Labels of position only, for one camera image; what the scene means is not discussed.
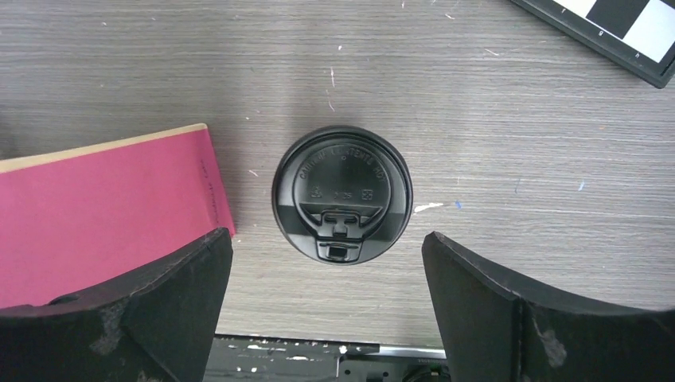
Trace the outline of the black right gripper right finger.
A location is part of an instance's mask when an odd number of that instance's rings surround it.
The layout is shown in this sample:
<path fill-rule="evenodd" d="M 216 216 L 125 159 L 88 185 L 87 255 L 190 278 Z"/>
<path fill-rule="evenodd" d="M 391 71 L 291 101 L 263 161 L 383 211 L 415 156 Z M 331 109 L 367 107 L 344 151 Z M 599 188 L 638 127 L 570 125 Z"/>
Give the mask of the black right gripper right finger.
<path fill-rule="evenodd" d="M 421 249 L 454 381 L 671 381 L 674 312 L 573 294 L 439 232 Z"/>

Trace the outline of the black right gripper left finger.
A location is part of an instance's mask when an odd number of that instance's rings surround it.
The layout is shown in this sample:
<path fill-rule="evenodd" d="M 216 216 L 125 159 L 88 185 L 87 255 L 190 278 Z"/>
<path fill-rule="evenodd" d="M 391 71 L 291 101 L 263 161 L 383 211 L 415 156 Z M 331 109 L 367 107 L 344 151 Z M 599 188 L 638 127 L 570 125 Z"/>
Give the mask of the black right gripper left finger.
<path fill-rule="evenodd" d="M 202 380 L 232 257 L 217 228 L 48 304 L 2 309 L 2 380 Z"/>

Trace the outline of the yellow pink paper bag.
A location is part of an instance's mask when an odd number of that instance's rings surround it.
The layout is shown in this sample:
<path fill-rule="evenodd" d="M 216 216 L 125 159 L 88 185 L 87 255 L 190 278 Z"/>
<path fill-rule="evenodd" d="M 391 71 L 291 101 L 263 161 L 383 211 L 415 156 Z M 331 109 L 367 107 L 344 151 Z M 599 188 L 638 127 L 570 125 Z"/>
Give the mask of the yellow pink paper bag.
<path fill-rule="evenodd" d="M 208 127 L 5 159 L 1 305 L 40 306 L 235 228 Z"/>

